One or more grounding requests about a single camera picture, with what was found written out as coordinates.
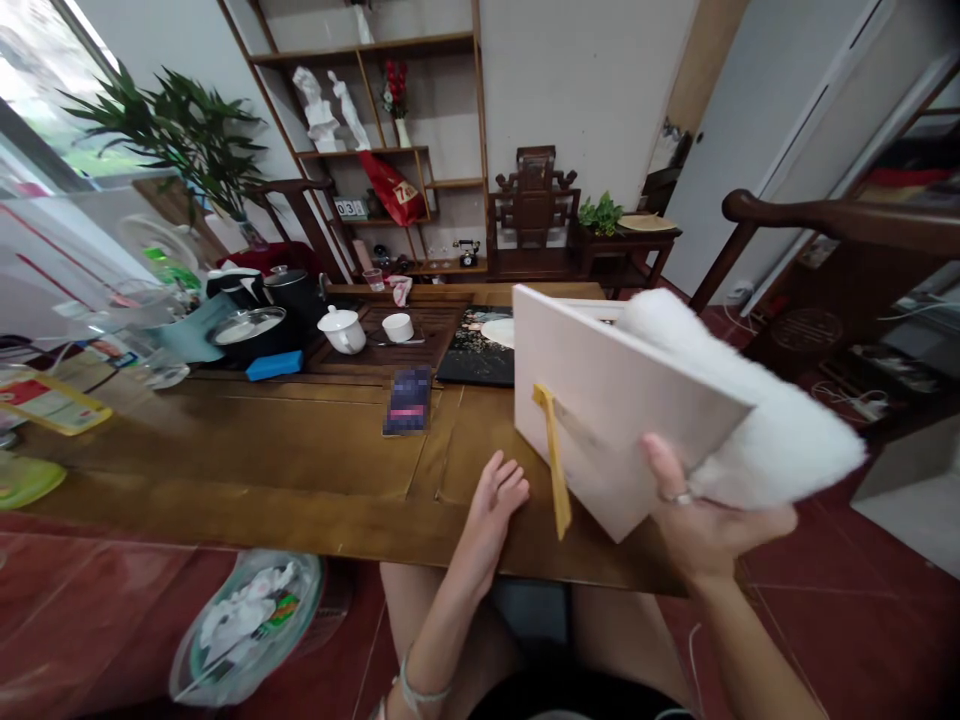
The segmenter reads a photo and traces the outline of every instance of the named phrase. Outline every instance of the black shorts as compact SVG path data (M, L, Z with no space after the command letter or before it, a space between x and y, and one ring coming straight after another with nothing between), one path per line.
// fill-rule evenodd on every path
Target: black shorts
M488 692L470 720L529 720L565 710L590 720L667 720L693 717L646 685L579 668L524 670Z

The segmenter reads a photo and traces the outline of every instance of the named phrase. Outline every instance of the right hand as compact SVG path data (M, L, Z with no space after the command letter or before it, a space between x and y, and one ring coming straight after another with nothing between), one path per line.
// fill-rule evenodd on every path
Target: right hand
M657 478L660 503L653 518L670 559L688 586L733 579L736 559L758 545L793 532L792 505L762 511L733 510L707 500L675 505L662 498L687 492L683 465L661 437L644 435L640 446Z

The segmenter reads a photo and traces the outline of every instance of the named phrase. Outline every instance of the white statue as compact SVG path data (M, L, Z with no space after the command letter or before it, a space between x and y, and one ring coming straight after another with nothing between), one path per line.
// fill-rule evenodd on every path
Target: white statue
M314 74L303 67L298 67L293 74L293 84L300 88L307 99L304 112L307 115L307 135L313 140L320 152L338 152L346 147L342 140L336 140L333 132L340 127L340 121L333 116L330 101L324 100L320 83Z
M350 98L347 84L343 80L337 80L337 75L333 70L327 71L327 77L333 82L333 94L340 98L340 112L343 113L343 119L347 121L350 132L353 133L353 137L357 141L357 150L369 150L370 140L367 139L367 131L360 124L357 108Z

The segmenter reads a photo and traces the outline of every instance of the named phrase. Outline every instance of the wooden table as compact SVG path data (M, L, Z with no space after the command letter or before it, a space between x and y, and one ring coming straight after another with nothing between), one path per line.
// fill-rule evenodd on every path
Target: wooden table
M602 277L604 287L613 289L613 298L624 287L655 288L673 250L673 241L682 234L680 228L643 232L618 225L615 235L601 237L581 229L578 247L580 277ZM657 259L649 271L642 270L651 252L657 253Z
M594 283L534 287L603 297ZM418 285L412 306L509 305L510 288ZM331 290L385 299L359 286ZM25 511L178 543L445 566L480 470L502 448L531 487L512 521L503 572L683 592L650 521L614 545L574 500L573 525L557 540L549 467L514 430L512 390L436 385L429 433L384 438L392 374L362 365L260 383L215 374L157 394L118 377L95 393L116 411L103 425L74 438L27 428L23 453L70 472Z

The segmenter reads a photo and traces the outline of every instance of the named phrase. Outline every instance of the painting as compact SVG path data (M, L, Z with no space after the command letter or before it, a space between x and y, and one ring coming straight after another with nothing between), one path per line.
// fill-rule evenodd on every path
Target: painting
M467 307L440 362L437 380L513 387L513 308Z

